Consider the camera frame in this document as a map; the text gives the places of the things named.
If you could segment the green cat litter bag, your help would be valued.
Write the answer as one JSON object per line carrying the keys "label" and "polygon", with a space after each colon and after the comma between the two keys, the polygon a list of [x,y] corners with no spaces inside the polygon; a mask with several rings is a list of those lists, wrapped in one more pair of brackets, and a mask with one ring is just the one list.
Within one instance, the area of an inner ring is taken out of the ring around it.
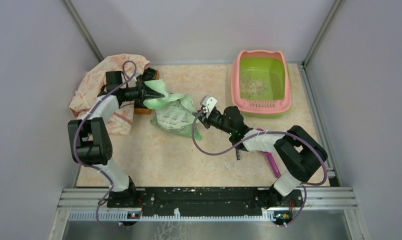
{"label": "green cat litter bag", "polygon": [[145,107],[154,110],[151,124],[172,134],[202,140],[197,129],[192,130],[197,110],[192,98],[183,93],[169,93],[162,79],[146,81],[145,85],[163,97],[146,99]]}

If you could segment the magenta plastic litter scoop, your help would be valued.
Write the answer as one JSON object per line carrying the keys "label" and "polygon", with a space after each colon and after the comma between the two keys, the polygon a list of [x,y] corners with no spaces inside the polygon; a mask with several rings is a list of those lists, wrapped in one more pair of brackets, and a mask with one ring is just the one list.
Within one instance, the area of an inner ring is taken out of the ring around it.
{"label": "magenta plastic litter scoop", "polygon": [[268,160],[268,162],[269,162],[269,164],[271,166],[271,169],[272,169],[272,172],[273,172],[274,176],[276,178],[279,178],[281,176],[281,173],[279,171],[278,165],[277,165],[272,153],[266,152],[266,151],[263,151],[262,153],[266,156],[266,158],[267,158],[267,160]]}

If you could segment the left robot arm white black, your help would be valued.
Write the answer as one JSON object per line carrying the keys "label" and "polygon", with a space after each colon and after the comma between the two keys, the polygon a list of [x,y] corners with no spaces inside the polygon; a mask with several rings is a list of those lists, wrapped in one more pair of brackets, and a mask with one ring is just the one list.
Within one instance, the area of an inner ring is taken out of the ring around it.
{"label": "left robot arm white black", "polygon": [[99,171],[110,183],[110,199],[119,198],[127,207],[134,206],[139,194],[132,179],[113,161],[113,146],[106,124],[113,113],[126,102],[142,106],[145,100],[164,95],[148,87],[147,82],[158,80],[157,70],[148,68],[136,77],[135,86],[123,81],[123,71],[106,72],[106,83],[101,87],[94,106],[80,119],[68,123],[68,133],[74,162]]}

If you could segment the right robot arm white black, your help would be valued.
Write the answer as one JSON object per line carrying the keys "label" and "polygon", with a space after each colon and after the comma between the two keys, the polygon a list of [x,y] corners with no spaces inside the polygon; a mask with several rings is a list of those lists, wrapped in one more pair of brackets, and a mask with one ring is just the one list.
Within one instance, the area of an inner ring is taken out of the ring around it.
{"label": "right robot arm white black", "polygon": [[277,153],[283,161],[284,172],[271,186],[270,199],[276,206],[285,205],[290,199],[290,193],[301,184],[311,184],[309,180],[323,169],[323,184],[327,178],[325,161],[327,153],[302,127],[292,126],[288,131],[258,130],[248,127],[239,109],[227,107],[224,113],[216,108],[208,111],[203,107],[195,114],[195,120],[200,121],[206,129],[214,127],[229,134],[232,146],[218,152],[218,155],[233,149],[245,152]]}

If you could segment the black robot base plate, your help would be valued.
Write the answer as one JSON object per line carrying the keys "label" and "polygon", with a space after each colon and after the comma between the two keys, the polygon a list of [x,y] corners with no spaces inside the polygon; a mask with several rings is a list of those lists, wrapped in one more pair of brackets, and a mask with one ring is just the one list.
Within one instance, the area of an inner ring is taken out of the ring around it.
{"label": "black robot base plate", "polygon": [[263,210],[300,207],[301,191],[287,196],[267,187],[145,187],[112,192],[109,208],[141,208],[144,217],[259,217]]}

